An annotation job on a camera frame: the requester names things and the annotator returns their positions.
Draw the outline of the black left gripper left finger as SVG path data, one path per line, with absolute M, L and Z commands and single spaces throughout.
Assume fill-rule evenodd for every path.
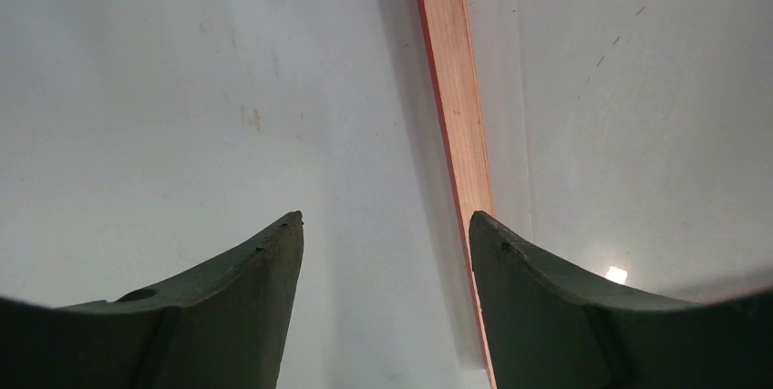
M 300 212 L 114 302 L 1 301 L 4 388 L 274 388 L 304 253 Z

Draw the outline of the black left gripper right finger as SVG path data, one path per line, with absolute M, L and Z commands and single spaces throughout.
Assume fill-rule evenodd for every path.
M 469 224 L 500 388 L 769 388 L 772 293 L 714 303 L 611 282 L 488 213 Z

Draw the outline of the orange wooden picture frame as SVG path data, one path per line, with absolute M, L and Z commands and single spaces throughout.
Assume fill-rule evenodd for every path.
M 492 213 L 490 164 L 467 0 L 417 0 L 443 138 L 448 174 L 463 242 L 478 343 L 489 386 L 496 387 L 490 348 L 471 259 L 469 225 L 477 211 Z

